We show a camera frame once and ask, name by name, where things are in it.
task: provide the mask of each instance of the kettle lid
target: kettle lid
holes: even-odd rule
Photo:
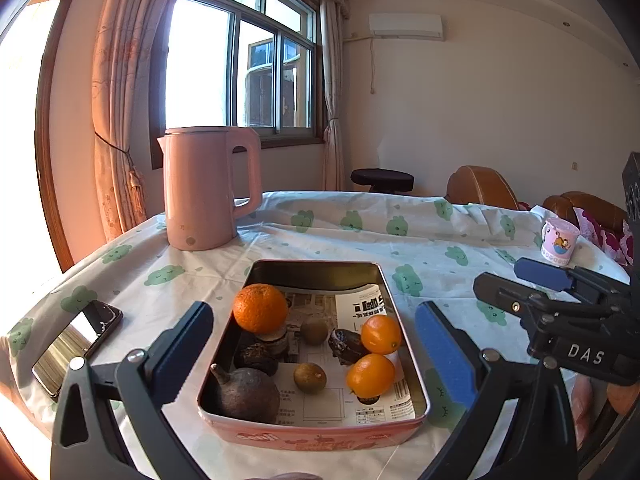
[[[213,132],[226,132],[229,126],[183,126],[181,128],[167,128],[166,135],[173,134],[210,134]]]

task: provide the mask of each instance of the kettle handle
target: kettle handle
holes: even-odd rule
[[[252,128],[230,126],[231,149],[244,146],[248,155],[249,202],[234,208],[234,218],[254,212],[262,204],[262,175],[260,173],[260,136]]]

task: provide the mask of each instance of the newspaper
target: newspaper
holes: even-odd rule
[[[290,305],[287,316],[289,357],[279,363],[273,379],[280,391],[280,411],[276,424],[307,428],[359,426],[415,418],[414,405],[404,379],[402,365],[395,352],[388,357],[396,366],[394,384],[372,404],[362,403],[346,386],[348,366],[334,358],[327,341],[308,346],[300,338],[300,326],[311,317],[323,319],[331,331],[345,328],[360,332],[374,314],[386,315],[377,285],[348,291],[302,290],[279,287]],[[294,380],[297,363],[315,363],[326,373],[326,387],[318,394],[304,394]]]

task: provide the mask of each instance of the metal tin box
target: metal tin box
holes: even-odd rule
[[[217,388],[218,384],[212,375],[207,374],[198,396],[198,410],[202,418],[223,440],[271,449],[332,451],[396,446],[418,430],[426,418],[430,402],[416,365],[414,352],[379,266],[367,262],[258,260],[253,264],[245,285],[252,283],[336,291],[370,284],[379,286],[387,315],[394,316],[402,328],[403,342],[398,356],[411,395],[415,418],[357,426],[320,428],[236,420],[216,413],[216,406],[211,399],[215,391],[213,388]],[[226,370],[231,369],[241,333],[242,329],[231,315],[212,362]]]

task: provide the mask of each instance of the black stool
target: black stool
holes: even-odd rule
[[[409,192],[414,188],[414,176],[402,171],[381,170],[380,168],[368,168],[353,170],[351,181],[361,186],[370,186],[371,193],[388,193],[395,195],[397,192]]]

